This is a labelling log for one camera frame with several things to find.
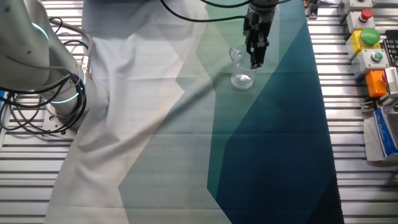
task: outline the green button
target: green button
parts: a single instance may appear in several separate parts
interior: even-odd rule
[[[377,59],[383,59],[383,55],[380,53],[374,54],[374,57],[376,57]]]
[[[375,45],[380,41],[380,33],[373,28],[365,28],[361,32],[361,39],[365,44]]]

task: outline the white box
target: white box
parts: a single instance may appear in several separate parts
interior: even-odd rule
[[[380,62],[375,62],[372,55],[375,53],[382,54],[383,58]],[[351,62],[351,68],[354,72],[356,80],[361,80],[370,70],[385,69],[389,67],[389,61],[384,49],[362,49],[359,54]]]

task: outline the teal fabric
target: teal fabric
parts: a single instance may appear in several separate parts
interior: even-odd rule
[[[167,3],[197,19],[247,11],[247,7],[227,10],[211,6],[204,10],[190,1]],[[161,93],[165,83],[168,87],[176,84],[175,91],[183,92],[153,134],[148,133],[152,126],[140,132],[152,136],[118,185],[130,224],[343,223],[302,1],[278,7],[265,64],[248,91],[235,89],[230,80],[233,65],[228,50],[244,43],[242,20],[192,24],[169,15],[158,1],[86,0],[85,7],[90,7],[84,12],[84,18],[90,18],[85,26],[95,27],[97,57],[106,62],[94,59],[94,70],[107,71],[112,66],[109,70],[119,76],[132,73],[132,66],[114,60],[115,55],[146,56],[148,67],[159,65],[154,52],[147,56],[144,50],[144,55],[112,51],[113,42],[122,42],[129,49],[148,44],[146,39],[148,45],[163,47],[155,49],[159,55],[172,49],[182,63],[175,80],[164,74],[162,78],[147,74],[144,81],[148,87],[137,96],[147,100],[148,91]],[[168,59],[163,66],[173,62]],[[138,83],[133,78],[128,81]],[[123,97],[110,95],[110,102]],[[175,95],[170,92],[158,98]],[[123,144],[119,152],[140,145],[134,138],[125,141],[131,145]]]

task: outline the metal table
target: metal table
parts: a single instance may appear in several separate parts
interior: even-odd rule
[[[81,26],[83,1],[44,1],[49,16]],[[398,9],[374,9],[377,30],[398,29]],[[326,117],[333,145],[342,209],[347,224],[398,223],[398,166],[378,167],[367,163],[364,151],[363,119],[359,105],[363,96],[351,72],[337,21],[336,6],[321,6],[319,18],[308,21]],[[81,37],[60,29],[63,41]],[[80,46],[68,46],[77,59]],[[24,97],[23,103],[37,98]],[[26,116],[34,111],[25,110]],[[43,125],[45,111],[34,121]],[[10,125],[17,125],[10,120]],[[0,153],[0,223],[43,223],[58,171],[71,141],[46,141],[25,132],[3,136]]]

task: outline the glass base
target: glass base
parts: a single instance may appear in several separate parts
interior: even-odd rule
[[[254,79],[250,75],[232,74],[231,82],[239,90],[248,90],[253,86]]]

